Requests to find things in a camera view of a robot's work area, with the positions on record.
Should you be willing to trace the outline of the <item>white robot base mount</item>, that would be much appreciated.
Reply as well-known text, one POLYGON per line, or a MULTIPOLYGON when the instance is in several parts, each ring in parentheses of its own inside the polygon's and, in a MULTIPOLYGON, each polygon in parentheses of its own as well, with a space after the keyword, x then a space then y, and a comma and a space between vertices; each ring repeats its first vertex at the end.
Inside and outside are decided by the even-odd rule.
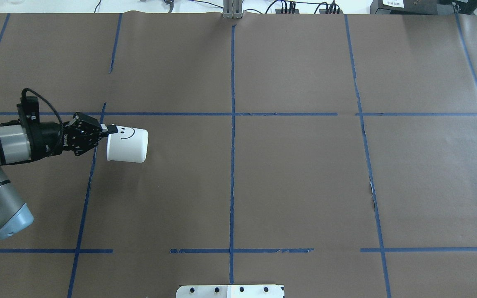
POLYGON ((184 285, 176 291, 176 298, 284 298, 283 285, 184 285))

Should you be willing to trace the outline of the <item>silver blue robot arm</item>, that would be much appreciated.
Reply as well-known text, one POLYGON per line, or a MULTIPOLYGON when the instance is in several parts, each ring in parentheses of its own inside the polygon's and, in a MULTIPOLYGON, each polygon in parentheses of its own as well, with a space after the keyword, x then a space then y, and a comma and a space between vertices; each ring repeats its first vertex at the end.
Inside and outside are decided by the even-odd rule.
POLYGON ((75 113, 70 121, 62 123, 41 122, 37 115, 21 115, 18 120, 0 124, 0 239, 7 239, 34 222, 28 204, 2 169, 4 166, 35 162, 63 151, 80 156, 119 131, 118 127, 101 124, 84 113, 75 113))

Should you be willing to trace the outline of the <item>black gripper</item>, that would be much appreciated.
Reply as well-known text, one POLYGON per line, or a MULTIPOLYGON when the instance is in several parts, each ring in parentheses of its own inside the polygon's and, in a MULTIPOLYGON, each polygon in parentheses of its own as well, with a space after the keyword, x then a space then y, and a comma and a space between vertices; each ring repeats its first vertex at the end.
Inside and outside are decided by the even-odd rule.
POLYGON ((74 113, 72 120, 64 123, 58 154, 72 151, 75 156, 83 155, 98 145, 102 135, 115 133, 118 133, 115 124, 100 124, 97 119, 85 113, 74 113))

